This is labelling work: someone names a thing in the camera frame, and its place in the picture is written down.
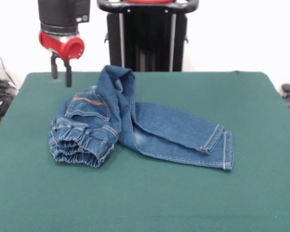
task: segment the white wall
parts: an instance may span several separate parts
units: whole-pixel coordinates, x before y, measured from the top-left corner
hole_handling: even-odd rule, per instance
[[[90,16],[80,25],[86,50],[72,62],[75,71],[100,71],[109,63],[106,13],[95,0]],[[39,29],[37,0],[0,0],[0,55],[19,84],[27,73],[50,70]],[[188,14],[188,38],[183,71],[261,71],[277,89],[290,83],[290,0],[200,0]]]

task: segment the orange stitching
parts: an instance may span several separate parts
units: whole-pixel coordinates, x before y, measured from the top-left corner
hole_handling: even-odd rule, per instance
[[[94,104],[94,105],[104,105],[103,102],[99,102],[99,101],[94,101],[94,100],[89,100],[87,98],[74,98],[73,101],[77,101],[77,100],[85,100],[91,104]]]

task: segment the green table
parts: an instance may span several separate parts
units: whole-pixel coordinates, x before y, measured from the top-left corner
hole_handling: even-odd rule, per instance
[[[290,231],[290,110],[258,72],[137,73],[137,100],[233,132],[234,168],[188,166],[117,145],[99,169],[54,162],[59,104],[98,73],[28,75],[0,126],[0,232]]]

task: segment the jeans pocket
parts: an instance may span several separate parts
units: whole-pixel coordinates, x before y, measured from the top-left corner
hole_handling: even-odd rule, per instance
[[[110,110],[103,98],[94,89],[80,92],[73,97],[65,116],[96,116],[104,121],[110,120]]]

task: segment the jeans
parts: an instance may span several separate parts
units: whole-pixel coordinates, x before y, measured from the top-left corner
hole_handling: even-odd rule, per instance
[[[100,167],[119,142],[156,159],[232,169],[232,134],[224,126],[134,99],[133,72],[105,66],[96,86],[61,104],[48,135],[55,161]]]

